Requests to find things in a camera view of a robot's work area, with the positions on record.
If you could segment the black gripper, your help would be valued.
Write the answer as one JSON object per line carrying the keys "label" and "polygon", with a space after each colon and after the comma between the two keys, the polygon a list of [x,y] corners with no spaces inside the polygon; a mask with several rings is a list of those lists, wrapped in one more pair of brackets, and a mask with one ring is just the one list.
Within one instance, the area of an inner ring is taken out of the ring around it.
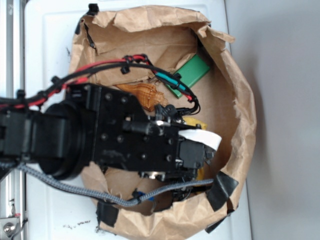
{"label": "black gripper", "polygon": [[74,108],[82,124],[87,162],[166,182],[166,186],[134,201],[212,184],[212,179],[196,180],[197,170],[213,158],[222,139],[177,122],[173,106],[150,116],[134,95],[94,84],[69,86],[65,102]]}

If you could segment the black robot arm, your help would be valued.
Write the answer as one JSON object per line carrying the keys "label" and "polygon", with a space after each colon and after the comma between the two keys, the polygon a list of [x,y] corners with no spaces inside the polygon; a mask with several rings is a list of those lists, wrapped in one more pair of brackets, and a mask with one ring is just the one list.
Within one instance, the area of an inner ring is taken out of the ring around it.
{"label": "black robot arm", "polygon": [[[171,105],[164,112],[164,116],[147,115],[128,92],[94,84],[72,85],[65,99],[45,112],[26,108],[0,112],[0,165],[56,189],[124,207],[166,191],[208,185],[209,180],[197,180],[198,170],[214,157],[221,137],[174,121],[178,111]],[[123,200],[63,183],[91,162],[170,185]]]}

